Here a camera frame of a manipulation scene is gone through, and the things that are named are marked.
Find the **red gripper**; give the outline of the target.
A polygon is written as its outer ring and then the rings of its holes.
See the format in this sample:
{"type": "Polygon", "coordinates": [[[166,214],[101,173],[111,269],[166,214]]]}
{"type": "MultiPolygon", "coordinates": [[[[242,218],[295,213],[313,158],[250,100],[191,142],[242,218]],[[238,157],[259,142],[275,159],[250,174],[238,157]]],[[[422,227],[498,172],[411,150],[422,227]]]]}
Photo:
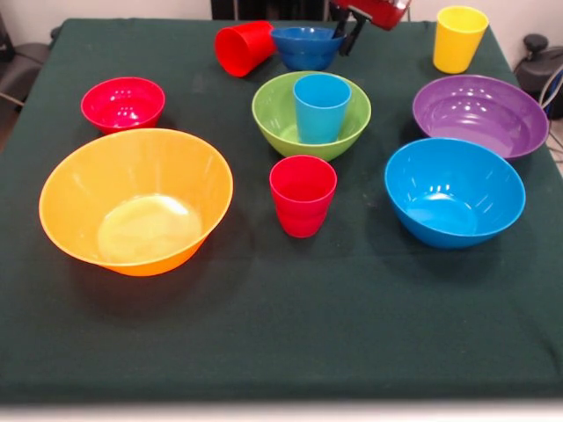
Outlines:
{"type": "Polygon", "coordinates": [[[338,24],[333,38],[342,38],[339,54],[349,56],[364,25],[374,26],[390,31],[409,11],[411,0],[334,0],[329,4],[339,13],[338,24]],[[352,16],[355,26],[350,33],[346,32],[349,17],[352,16]]]}

